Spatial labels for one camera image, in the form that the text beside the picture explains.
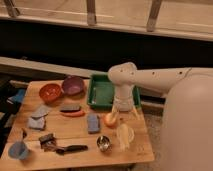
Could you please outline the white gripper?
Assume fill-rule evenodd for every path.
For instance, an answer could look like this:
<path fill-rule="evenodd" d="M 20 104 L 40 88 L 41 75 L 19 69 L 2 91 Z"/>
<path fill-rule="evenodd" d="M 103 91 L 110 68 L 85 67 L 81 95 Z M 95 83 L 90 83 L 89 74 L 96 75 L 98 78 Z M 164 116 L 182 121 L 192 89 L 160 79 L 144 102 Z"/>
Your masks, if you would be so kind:
<path fill-rule="evenodd" d="M 133 87 L 130 85 L 120 85 L 115 87 L 114 102 L 115 107 L 112 107 L 112 111 L 109 113 L 109 124 L 116 123 L 118 111 L 130 111 L 132 108 L 133 115 L 139 120 L 140 116 L 137 109 L 134 107 L 133 100 Z"/>

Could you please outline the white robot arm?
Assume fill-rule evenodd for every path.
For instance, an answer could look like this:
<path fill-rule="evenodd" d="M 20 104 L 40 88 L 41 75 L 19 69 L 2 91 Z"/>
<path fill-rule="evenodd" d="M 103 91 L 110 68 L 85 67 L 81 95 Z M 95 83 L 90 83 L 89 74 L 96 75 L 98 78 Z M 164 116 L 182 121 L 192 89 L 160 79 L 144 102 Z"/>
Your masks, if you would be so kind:
<path fill-rule="evenodd" d="M 139 70 L 132 62 L 111 67 L 115 112 L 133 108 L 132 89 L 166 96 L 161 129 L 162 171 L 213 171 L 213 68 Z"/>

